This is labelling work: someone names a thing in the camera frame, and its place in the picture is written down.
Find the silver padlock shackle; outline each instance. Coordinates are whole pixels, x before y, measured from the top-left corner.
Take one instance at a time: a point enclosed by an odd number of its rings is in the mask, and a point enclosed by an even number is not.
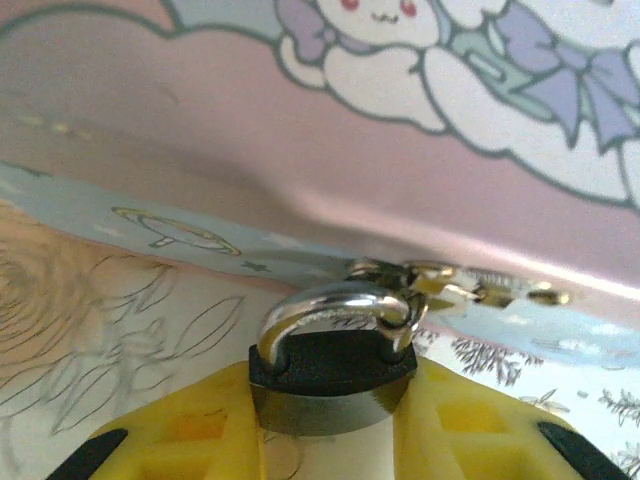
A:
[[[287,367],[283,340],[297,328],[329,317],[370,316],[377,319],[378,329],[389,340],[383,354],[397,361],[426,311],[427,298],[422,294],[407,298],[367,281],[323,285],[291,295],[271,309],[260,331],[258,353],[269,370],[279,373]]]

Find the purple bow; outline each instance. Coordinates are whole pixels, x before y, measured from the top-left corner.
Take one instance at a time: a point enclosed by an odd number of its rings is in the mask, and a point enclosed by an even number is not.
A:
[[[588,55],[561,43],[533,12],[517,3],[509,6],[496,27],[515,64],[535,75],[519,92],[553,112],[571,145],[578,135],[583,90],[601,151],[637,135],[624,105],[640,105],[640,88],[621,51]]]
[[[304,63],[320,60],[327,48],[342,45],[353,53],[373,47],[332,28],[315,5],[307,0],[276,0],[276,10],[286,32],[293,37],[298,58]]]

